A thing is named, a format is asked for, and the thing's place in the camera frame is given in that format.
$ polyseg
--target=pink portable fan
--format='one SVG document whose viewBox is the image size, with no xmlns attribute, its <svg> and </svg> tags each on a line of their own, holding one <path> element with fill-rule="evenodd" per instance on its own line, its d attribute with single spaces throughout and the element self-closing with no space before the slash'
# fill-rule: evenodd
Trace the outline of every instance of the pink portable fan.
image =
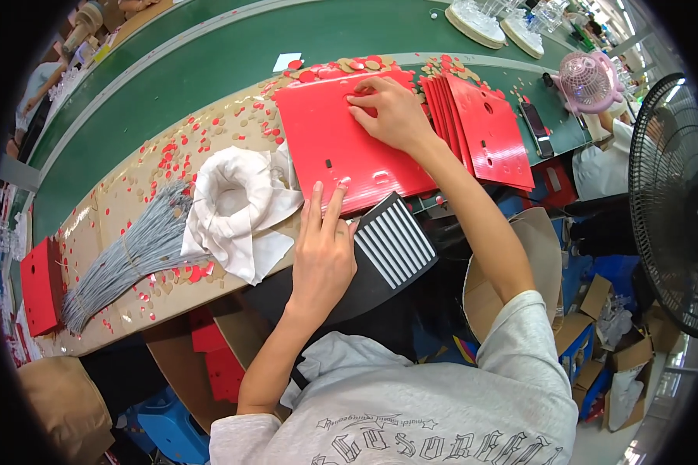
<svg viewBox="0 0 698 465">
<path fill-rule="evenodd" d="M 569 53 L 561 61 L 558 75 L 552 78 L 566 96 L 566 109 L 577 117 L 581 113 L 604 112 L 613 102 L 623 101 L 621 92 L 625 87 L 601 51 Z"/>
</svg>

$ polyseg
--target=black fan grille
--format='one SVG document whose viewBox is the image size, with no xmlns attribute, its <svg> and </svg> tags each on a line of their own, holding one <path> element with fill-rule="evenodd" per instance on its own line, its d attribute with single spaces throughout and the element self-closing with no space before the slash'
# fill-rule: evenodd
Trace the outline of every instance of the black fan grille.
<svg viewBox="0 0 698 465">
<path fill-rule="evenodd" d="M 683 74 L 661 79 L 633 131 L 629 195 L 639 255 L 661 306 L 698 337 L 698 107 Z"/>
</svg>

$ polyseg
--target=smartphone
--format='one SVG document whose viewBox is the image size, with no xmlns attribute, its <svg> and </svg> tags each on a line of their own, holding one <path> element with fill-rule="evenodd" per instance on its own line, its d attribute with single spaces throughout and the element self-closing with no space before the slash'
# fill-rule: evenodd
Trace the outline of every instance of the smartphone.
<svg viewBox="0 0 698 465">
<path fill-rule="evenodd" d="M 535 138 L 535 145 L 537 146 L 540 158 L 550 158 L 555 155 L 553 146 L 550 145 L 550 136 L 545 131 L 545 125 L 542 123 L 535 106 L 531 103 L 521 102 L 519 107 L 521 108 L 524 120 L 528 122 L 530 132 Z"/>
</svg>

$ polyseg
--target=fluorescent light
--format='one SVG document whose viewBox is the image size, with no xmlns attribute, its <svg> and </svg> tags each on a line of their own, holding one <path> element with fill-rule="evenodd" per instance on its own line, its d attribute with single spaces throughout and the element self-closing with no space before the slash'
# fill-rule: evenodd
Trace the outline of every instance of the fluorescent light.
<svg viewBox="0 0 698 465">
<path fill-rule="evenodd" d="M 674 88 L 672 89 L 672 91 L 670 92 L 670 94 L 667 96 L 667 99 L 664 101 L 665 103 L 669 103 L 670 100 L 671 100 L 672 98 L 674 98 L 675 94 L 677 93 L 677 91 L 679 90 L 679 88 L 682 86 L 682 84 L 684 84 L 684 78 L 679 79 L 679 81 L 677 81 L 677 85 L 674 86 Z"/>
<path fill-rule="evenodd" d="M 630 18 L 628 17 L 628 12 L 623 11 L 623 16 L 626 19 L 626 23 L 628 23 L 628 29 L 630 29 L 630 35 L 634 36 L 635 35 L 635 29 L 633 29 L 633 23 L 630 22 Z"/>
</svg>

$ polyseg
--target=green object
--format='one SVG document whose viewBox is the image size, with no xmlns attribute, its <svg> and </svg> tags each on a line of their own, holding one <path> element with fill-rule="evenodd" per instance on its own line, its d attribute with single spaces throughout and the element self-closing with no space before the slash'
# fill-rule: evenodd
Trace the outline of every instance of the green object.
<svg viewBox="0 0 698 465">
<path fill-rule="evenodd" d="M 84 108 L 131 64 L 181 31 L 242 6 L 237 3 L 192 0 L 113 50 L 58 110 L 39 140 L 30 165 L 42 167 L 52 147 Z M 560 29 L 556 34 L 561 40 L 577 46 L 577 42 Z M 163 56 L 95 111 L 65 146 L 43 180 L 34 200 L 34 239 L 38 241 L 54 234 L 95 183 L 140 143 L 189 112 L 270 76 L 280 53 L 301 51 L 307 65 L 373 53 L 447 51 L 558 69 L 561 59 L 571 51 L 547 37 L 543 38 L 543 46 L 545 55 L 540 60 L 533 59 L 514 44 L 499 50 L 486 48 L 465 37 L 447 21 L 431 20 L 427 2 L 406 0 L 324 0 L 244 18 Z M 501 88 L 510 101 L 513 96 L 507 86 L 512 88 L 512 80 L 521 77 L 526 83 L 531 81 L 533 88 L 538 89 L 524 92 L 536 104 L 545 124 L 555 129 L 557 152 L 563 147 L 583 145 L 588 140 L 577 121 L 573 117 L 569 121 L 555 90 L 542 85 L 540 74 L 481 66 L 473 69 L 494 89 Z M 559 120 L 569 121 L 569 124 L 556 129 Z M 530 148 L 530 163 L 537 162 L 524 120 L 518 118 L 518 124 Z M 561 134 L 563 143 L 557 142 Z"/>
</svg>

